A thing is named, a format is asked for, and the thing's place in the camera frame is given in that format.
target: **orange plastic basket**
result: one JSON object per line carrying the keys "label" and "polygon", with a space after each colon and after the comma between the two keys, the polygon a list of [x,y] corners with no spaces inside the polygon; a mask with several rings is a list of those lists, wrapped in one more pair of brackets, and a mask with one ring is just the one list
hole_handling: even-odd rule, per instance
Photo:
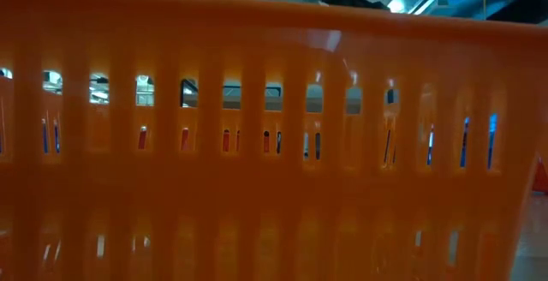
{"label": "orange plastic basket", "polygon": [[[548,30],[250,0],[2,2],[6,278],[509,278],[547,147]],[[108,105],[89,103],[94,72]],[[136,75],[153,106],[135,105]]]}

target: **shopping basket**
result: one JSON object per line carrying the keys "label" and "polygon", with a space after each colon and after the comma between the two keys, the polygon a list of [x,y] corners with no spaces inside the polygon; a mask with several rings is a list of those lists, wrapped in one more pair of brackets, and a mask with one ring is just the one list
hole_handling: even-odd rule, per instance
{"label": "shopping basket", "polygon": [[[6,278],[509,278],[544,148],[545,29],[259,0],[2,2]],[[97,72],[107,105],[89,102]]]}

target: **orange plastic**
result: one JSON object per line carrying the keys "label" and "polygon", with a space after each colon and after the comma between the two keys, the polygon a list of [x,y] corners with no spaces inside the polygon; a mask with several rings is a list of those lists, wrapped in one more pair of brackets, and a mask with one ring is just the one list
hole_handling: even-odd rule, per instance
{"label": "orange plastic", "polygon": [[[548,148],[547,30],[250,0],[2,2],[7,278],[509,278]],[[108,105],[88,101],[93,72]],[[153,78],[154,106],[135,105],[136,75]],[[197,108],[180,107],[181,79],[197,80]],[[226,80],[240,110],[222,108]],[[267,82],[281,111],[265,111]],[[307,84],[321,113],[306,113]]]}

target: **floor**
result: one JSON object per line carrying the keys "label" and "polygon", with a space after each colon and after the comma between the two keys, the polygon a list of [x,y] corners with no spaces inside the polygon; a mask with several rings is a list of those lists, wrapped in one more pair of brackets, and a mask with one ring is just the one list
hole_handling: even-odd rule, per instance
{"label": "floor", "polygon": [[511,280],[548,280],[548,195],[533,194],[529,201]]}

